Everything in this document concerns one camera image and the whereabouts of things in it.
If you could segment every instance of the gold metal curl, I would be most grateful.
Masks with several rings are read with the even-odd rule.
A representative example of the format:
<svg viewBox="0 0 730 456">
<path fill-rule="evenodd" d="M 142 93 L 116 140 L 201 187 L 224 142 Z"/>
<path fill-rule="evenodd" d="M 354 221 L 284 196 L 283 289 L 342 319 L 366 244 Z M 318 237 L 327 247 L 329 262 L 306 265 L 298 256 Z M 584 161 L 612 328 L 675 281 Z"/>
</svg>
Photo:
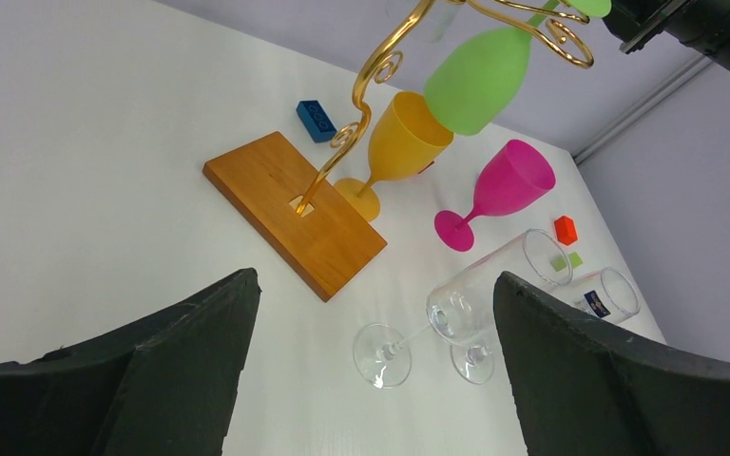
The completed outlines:
<svg viewBox="0 0 730 456">
<path fill-rule="evenodd" d="M 303 214 L 303 211 L 306 210 L 309 201 L 312 200 L 312 197 L 317 192 L 323 180 L 332 172 L 332 168 L 359 143 L 359 140 L 362 139 L 362 136 L 368 129 L 372 117 L 371 107 L 364 100 L 368 83 L 373 80 L 377 84 L 382 84 L 395 74 L 404 59 L 404 54 L 401 51 L 394 51 L 395 46 L 421 22 L 421 19 L 430 11 L 434 3 L 435 0 L 420 0 L 418 5 L 410 11 L 410 14 L 404 22 L 379 44 L 356 75 L 354 90 L 351 93 L 351 101 L 354 107 L 361 111 L 359 122 L 351 122 L 345 125 L 332 138 L 331 146 L 337 149 L 337 151 L 331 159 L 320 167 L 315 179 L 303 193 L 303 198 L 300 199 L 300 203 L 296 208 L 296 212 L 299 215 Z"/>
<path fill-rule="evenodd" d="M 513 8 L 518 8 L 520 10 L 529 10 L 536 12 L 536 14 L 543 14 L 546 16 L 556 16 L 556 17 L 562 17 L 565 19 L 570 19 L 577 21 L 581 24 L 588 23 L 588 17 L 585 17 L 583 14 L 581 16 L 576 16 L 573 14 L 566 14 L 561 13 L 558 11 L 552 11 L 548 9 L 538 9 L 533 7 L 528 7 L 525 5 L 517 5 L 512 4 L 511 2 L 508 2 L 507 0 L 494 0 L 497 3 L 501 3 L 503 5 L 508 5 Z M 550 50 L 558 54 L 559 57 L 562 59 L 570 62 L 571 64 L 581 67 L 581 68 L 589 68 L 592 65 L 594 65 L 594 56 L 591 53 L 591 49 L 589 49 L 589 46 L 586 45 L 586 43 L 583 42 L 572 30 L 567 28 L 564 24 L 558 22 L 555 19 L 548 19 L 547 20 L 547 30 L 549 30 L 550 33 L 552 33 L 553 37 L 555 37 L 555 40 L 558 43 L 555 43 L 552 39 L 550 39 L 548 36 L 546 36 L 541 30 L 539 30 L 537 27 L 528 24 L 527 22 L 520 21 L 519 19 L 516 19 L 515 17 L 507 16 L 506 14 L 503 14 L 501 12 L 494 11 L 493 9 L 488 9 L 479 3 L 477 3 L 476 0 L 467 0 L 469 5 L 471 5 L 472 8 L 477 10 L 479 13 L 484 14 L 488 17 L 491 17 L 493 19 L 496 19 L 497 21 L 504 22 L 508 24 L 509 26 L 516 27 L 517 29 L 520 29 L 526 33 L 529 33 L 532 35 L 535 39 L 539 40 L 543 45 L 548 47 Z M 577 58 L 571 53 L 564 50 L 561 45 L 565 44 L 567 41 L 571 42 L 575 47 L 577 47 L 583 55 L 583 59 Z"/>
</svg>

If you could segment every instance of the green toy block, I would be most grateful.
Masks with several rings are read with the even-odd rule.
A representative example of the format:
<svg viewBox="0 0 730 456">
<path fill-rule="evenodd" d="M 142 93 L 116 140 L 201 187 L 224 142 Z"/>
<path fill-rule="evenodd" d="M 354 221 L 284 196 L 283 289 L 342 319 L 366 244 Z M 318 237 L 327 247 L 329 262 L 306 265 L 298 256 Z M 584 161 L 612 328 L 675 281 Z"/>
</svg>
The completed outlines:
<svg viewBox="0 0 730 456">
<path fill-rule="evenodd" d="M 552 265 L 552 269 L 556 272 L 563 270 L 567 266 L 567 262 L 564 261 L 562 256 L 553 259 L 549 264 Z M 572 265 L 572 269 L 577 269 L 578 266 L 584 264 L 584 260 L 577 252 L 572 252 L 569 254 L 569 264 Z"/>
</svg>

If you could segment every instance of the gold metal rack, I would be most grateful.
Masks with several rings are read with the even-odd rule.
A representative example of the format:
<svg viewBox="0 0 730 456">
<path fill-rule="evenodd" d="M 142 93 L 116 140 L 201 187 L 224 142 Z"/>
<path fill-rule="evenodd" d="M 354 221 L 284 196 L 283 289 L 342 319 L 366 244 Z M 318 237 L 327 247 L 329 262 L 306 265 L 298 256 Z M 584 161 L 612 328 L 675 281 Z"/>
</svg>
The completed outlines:
<svg viewBox="0 0 730 456">
<path fill-rule="evenodd" d="M 359 121 L 351 122 L 343 126 L 332 138 L 331 146 L 333 149 L 336 149 L 336 152 L 332 158 L 317 171 L 315 179 L 309 185 L 309 188 L 303 193 L 303 198 L 301 198 L 300 203 L 296 207 L 296 212 L 298 212 L 299 215 L 303 214 L 303 211 L 312 200 L 312 197 L 317 192 L 320 184 L 326 179 L 332 169 L 346 155 L 348 155 L 351 149 L 354 148 L 360 139 L 362 139 L 362 136 L 368 129 L 368 125 L 371 123 L 372 117 L 371 107 L 365 103 L 365 91 L 368 88 L 368 83 L 373 80 L 377 84 L 382 84 L 388 81 L 395 74 L 401 66 L 404 54 L 402 54 L 400 50 L 394 50 L 394 48 L 415 28 L 415 26 L 418 25 L 419 22 L 421 22 L 421 20 L 424 19 L 424 16 L 426 16 L 432 9 L 436 1 L 444 1 L 458 6 L 468 4 L 481 14 L 529 33 L 547 48 L 552 50 L 556 55 L 577 67 L 589 68 L 594 64 L 594 57 L 592 56 L 589 47 L 584 44 L 584 42 L 581 41 L 581 39 L 575 35 L 572 30 L 559 21 L 559 19 L 566 19 L 575 21 L 579 24 L 588 24 L 589 18 L 580 12 L 578 14 L 571 14 L 555 11 L 554 8 L 559 4 L 572 8 L 572 6 L 565 0 L 549 0 L 542 8 L 529 7 L 527 5 L 513 3 L 508 0 L 491 0 L 494 3 L 498 3 L 506 7 L 531 12 L 536 15 L 534 17 L 548 16 L 549 18 L 546 22 L 546 28 L 554 39 L 539 30 L 537 28 L 538 23 L 534 21 L 523 22 L 514 17 L 487 8 L 478 3 L 476 0 L 420 0 L 401 25 L 399 25 L 393 33 L 379 44 L 371 56 L 368 57 L 368 60 L 365 61 L 365 64 L 359 71 L 359 74 L 356 75 L 356 79 L 354 80 L 354 89 L 351 94 L 351 101 L 354 104 L 354 107 L 361 111 Z M 564 45 L 567 41 L 575 45 L 575 47 L 581 51 L 583 54 L 582 59 L 575 57 L 562 47 L 562 45 Z"/>
</svg>

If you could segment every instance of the pink glass base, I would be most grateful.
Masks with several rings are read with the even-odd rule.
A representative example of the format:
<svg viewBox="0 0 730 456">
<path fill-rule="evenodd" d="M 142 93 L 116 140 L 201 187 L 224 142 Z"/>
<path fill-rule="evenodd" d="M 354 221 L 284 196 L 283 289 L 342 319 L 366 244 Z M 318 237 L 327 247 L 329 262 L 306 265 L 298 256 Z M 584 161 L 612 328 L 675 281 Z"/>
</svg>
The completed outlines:
<svg viewBox="0 0 730 456">
<path fill-rule="evenodd" d="M 459 229 L 463 218 L 452 211 L 441 211 L 435 216 L 435 231 L 453 250 L 467 252 L 474 245 L 474 232 L 466 223 Z"/>
</svg>

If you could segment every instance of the orange toy block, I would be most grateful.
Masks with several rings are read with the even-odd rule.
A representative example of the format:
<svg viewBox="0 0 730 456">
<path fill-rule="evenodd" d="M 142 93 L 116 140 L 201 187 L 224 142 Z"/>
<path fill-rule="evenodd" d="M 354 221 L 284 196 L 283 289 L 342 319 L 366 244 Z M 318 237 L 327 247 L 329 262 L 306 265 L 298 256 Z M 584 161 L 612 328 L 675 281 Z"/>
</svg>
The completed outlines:
<svg viewBox="0 0 730 456">
<path fill-rule="evenodd" d="M 575 230 L 575 222 L 567 216 L 560 216 L 555 220 L 555 236 L 564 245 L 571 245 L 578 240 L 578 232 Z"/>
</svg>

